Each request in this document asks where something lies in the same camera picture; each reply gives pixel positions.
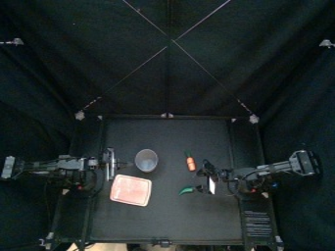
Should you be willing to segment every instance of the wire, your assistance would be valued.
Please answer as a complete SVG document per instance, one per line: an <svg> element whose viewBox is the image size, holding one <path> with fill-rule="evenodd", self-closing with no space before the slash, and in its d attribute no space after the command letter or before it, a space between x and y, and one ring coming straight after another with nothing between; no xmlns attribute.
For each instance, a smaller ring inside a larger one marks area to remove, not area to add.
<svg viewBox="0 0 335 251"><path fill-rule="evenodd" d="M245 108L245 110L249 112L250 115L254 115L254 112L247 108L245 103L241 101L241 99L235 96L235 94L226 88L223 83L215 78L215 76L208 72L208 70L204 68L204 66L196 61L196 59L192 57L192 55L186 51L186 49L182 47L179 43L176 43L176 40L172 40L172 43L178 46L178 48L183 51L183 53L188 56L188 58L194 61L194 63L200 67L200 69L207 73L207 75L212 78L212 80L223 87L226 92L231 95L231 97L235 99L238 104Z"/></svg>
<svg viewBox="0 0 335 251"><path fill-rule="evenodd" d="M126 0L123 0L123 3L128 5L128 7L147 20L147 22L162 32L163 35L167 35L154 22L142 14L140 10L136 10L136 8Z"/></svg>
<svg viewBox="0 0 335 251"><path fill-rule="evenodd" d="M232 0L226 1L179 37L178 41L194 28L196 28Z"/></svg>

